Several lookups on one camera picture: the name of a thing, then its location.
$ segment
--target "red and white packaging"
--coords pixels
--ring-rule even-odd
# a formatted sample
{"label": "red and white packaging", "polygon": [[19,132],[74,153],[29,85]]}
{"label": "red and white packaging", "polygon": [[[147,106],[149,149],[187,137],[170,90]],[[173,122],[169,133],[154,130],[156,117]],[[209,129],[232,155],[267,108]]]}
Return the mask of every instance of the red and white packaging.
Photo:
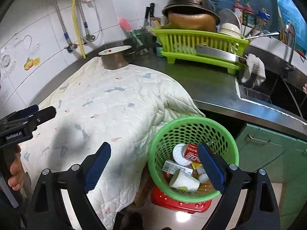
{"label": "red and white packaging", "polygon": [[193,162],[200,163],[197,155],[197,145],[191,143],[187,144],[183,157]]}

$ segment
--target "tiled floor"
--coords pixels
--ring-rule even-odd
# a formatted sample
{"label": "tiled floor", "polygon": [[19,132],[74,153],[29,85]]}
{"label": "tiled floor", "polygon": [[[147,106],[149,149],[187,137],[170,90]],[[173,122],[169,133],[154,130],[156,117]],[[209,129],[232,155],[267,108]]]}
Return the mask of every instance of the tiled floor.
{"label": "tiled floor", "polygon": [[[279,204],[280,196],[281,196],[281,183],[273,183],[273,190],[275,192],[275,196],[277,199],[277,203]],[[234,210],[232,218],[228,224],[227,229],[232,229],[235,227],[241,209],[243,207],[243,203],[245,200],[247,190],[242,190],[237,206]],[[143,218],[143,227],[144,230],[161,230],[164,227],[170,227],[171,229],[176,230],[185,230],[185,229],[202,229],[206,221],[209,219],[210,215],[212,214],[214,208],[216,207],[217,203],[219,202],[220,196],[216,197],[212,200],[210,208],[204,213],[195,213],[195,214],[188,214],[184,212],[176,212],[172,211],[151,203],[150,196],[147,198],[145,206],[139,209],[128,208],[127,212],[139,212]],[[127,216],[124,217],[122,221],[122,228],[127,224]]]}

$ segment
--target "red plastic stool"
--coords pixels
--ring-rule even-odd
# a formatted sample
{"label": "red plastic stool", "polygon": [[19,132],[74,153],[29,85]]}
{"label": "red plastic stool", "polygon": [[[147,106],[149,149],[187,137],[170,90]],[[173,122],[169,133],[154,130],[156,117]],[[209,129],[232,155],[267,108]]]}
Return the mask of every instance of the red plastic stool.
{"label": "red plastic stool", "polygon": [[153,204],[189,214],[206,212],[211,205],[211,201],[212,200],[198,203],[180,202],[165,195],[158,187],[155,187],[151,194],[151,202]]}

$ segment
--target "cabinet handle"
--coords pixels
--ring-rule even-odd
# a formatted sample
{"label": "cabinet handle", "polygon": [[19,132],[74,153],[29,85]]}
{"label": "cabinet handle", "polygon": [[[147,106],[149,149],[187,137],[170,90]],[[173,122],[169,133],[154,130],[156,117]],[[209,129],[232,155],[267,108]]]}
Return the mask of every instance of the cabinet handle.
{"label": "cabinet handle", "polygon": [[270,141],[265,141],[265,140],[253,138],[253,137],[251,136],[251,134],[248,134],[248,138],[249,138],[250,140],[253,140],[253,141],[256,141],[256,142],[261,142],[261,143],[263,143],[263,144],[270,144],[270,143],[271,143],[271,140],[270,140]]}

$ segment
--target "pink brush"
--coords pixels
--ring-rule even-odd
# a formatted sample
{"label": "pink brush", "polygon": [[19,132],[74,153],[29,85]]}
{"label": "pink brush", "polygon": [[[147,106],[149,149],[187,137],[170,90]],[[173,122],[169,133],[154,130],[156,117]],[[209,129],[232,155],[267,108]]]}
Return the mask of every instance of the pink brush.
{"label": "pink brush", "polygon": [[[127,21],[127,19],[121,18],[121,19],[119,19],[118,23],[119,23],[119,25],[121,26],[121,28],[122,28],[123,30],[125,30],[126,32],[130,33],[130,32],[132,31],[132,27],[131,27],[130,23]],[[139,40],[139,38],[136,37],[135,34],[131,33],[130,35],[133,36],[133,37],[136,39],[136,41],[137,41],[137,43],[138,43],[139,46],[143,46],[143,45],[144,45],[144,44]],[[143,49],[142,51],[148,53],[148,50],[147,50],[146,48]]]}

